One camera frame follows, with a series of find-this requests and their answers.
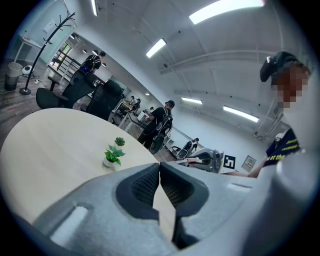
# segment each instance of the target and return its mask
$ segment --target trash can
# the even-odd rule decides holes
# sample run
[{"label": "trash can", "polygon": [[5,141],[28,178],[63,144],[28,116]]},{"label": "trash can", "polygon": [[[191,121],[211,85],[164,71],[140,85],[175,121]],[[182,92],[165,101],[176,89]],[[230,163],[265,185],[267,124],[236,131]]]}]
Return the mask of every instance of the trash can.
[{"label": "trash can", "polygon": [[16,62],[10,62],[8,64],[8,71],[5,74],[4,89],[7,91],[13,91],[17,88],[17,82],[21,74],[22,65]]}]

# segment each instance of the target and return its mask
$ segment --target black office chair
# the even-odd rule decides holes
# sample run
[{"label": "black office chair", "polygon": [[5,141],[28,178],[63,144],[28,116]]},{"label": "black office chair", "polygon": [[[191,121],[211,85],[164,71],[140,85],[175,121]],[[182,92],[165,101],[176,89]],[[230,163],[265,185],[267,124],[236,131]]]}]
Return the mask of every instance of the black office chair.
[{"label": "black office chair", "polygon": [[80,109],[108,121],[111,111],[121,99],[121,87],[112,80],[96,87],[89,105],[82,104]]},{"label": "black office chair", "polygon": [[62,95],[45,88],[36,90],[35,100],[41,109],[67,108],[72,109],[77,100],[95,90],[94,82],[98,79],[94,74],[82,75],[76,71]]}]

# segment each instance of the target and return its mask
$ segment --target ceiling beam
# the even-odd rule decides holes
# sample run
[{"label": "ceiling beam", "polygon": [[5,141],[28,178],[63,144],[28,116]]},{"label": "ceiling beam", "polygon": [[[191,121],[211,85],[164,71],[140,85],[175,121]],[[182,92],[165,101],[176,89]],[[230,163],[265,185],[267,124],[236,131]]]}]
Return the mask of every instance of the ceiling beam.
[{"label": "ceiling beam", "polygon": [[[277,53],[273,51],[265,51],[265,50],[225,50],[225,51],[216,51],[211,52],[203,55],[199,55],[196,57],[192,57],[189,59],[185,59],[183,61],[177,62],[172,66],[172,68],[175,71],[183,70],[186,68],[193,68],[200,65],[203,65],[205,63],[211,63],[214,61],[221,61],[221,60],[230,60],[230,61],[241,61],[241,62],[250,62],[250,63],[256,63],[257,62],[257,53],[261,55],[265,55],[265,58],[267,56],[274,56]],[[167,74],[172,72],[173,70],[170,67],[164,68],[160,70],[160,73]]]}]

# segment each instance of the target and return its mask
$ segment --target white wall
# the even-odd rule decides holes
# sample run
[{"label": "white wall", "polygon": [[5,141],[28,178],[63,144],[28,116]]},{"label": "white wall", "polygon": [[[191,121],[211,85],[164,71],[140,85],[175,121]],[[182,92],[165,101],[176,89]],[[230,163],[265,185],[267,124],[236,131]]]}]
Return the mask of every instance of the white wall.
[{"label": "white wall", "polygon": [[[68,52],[68,56],[74,60],[76,60],[77,62],[79,62],[80,64],[82,62],[84,62],[84,60],[89,57],[92,53],[92,50],[95,50],[93,47],[91,46],[86,46],[86,50],[87,53],[84,52],[80,52],[79,50],[77,50],[74,45],[72,45],[70,43],[69,40],[66,41],[67,44],[69,44],[72,47],[72,50]],[[107,81],[111,76],[112,73],[104,66],[100,66],[100,68],[94,73],[98,78],[100,78],[103,81]]]},{"label": "white wall", "polygon": [[177,109],[173,118],[173,126],[193,139],[199,138],[199,143],[206,148],[224,151],[224,154],[236,157],[235,168],[239,172],[246,172],[241,165],[247,155],[256,159],[256,165],[266,157],[266,144],[217,119],[185,109]]}]

